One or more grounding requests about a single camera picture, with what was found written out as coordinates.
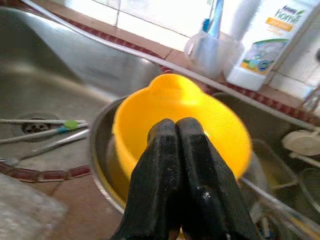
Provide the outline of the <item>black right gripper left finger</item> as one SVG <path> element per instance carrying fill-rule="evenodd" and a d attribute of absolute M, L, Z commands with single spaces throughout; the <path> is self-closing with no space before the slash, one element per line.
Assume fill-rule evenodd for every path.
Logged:
<path fill-rule="evenodd" d="M 152 126 L 130 178 L 126 207 L 114 240 L 175 240 L 184 190 L 179 137 L 168 118 Z"/>

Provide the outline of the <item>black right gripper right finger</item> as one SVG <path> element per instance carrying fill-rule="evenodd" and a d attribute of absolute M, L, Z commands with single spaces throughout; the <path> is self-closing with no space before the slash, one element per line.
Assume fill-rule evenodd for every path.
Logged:
<path fill-rule="evenodd" d="M 187 210 L 182 231 L 187 240 L 256 240 L 234 174 L 193 117 L 176 123 L 185 172 Z"/>

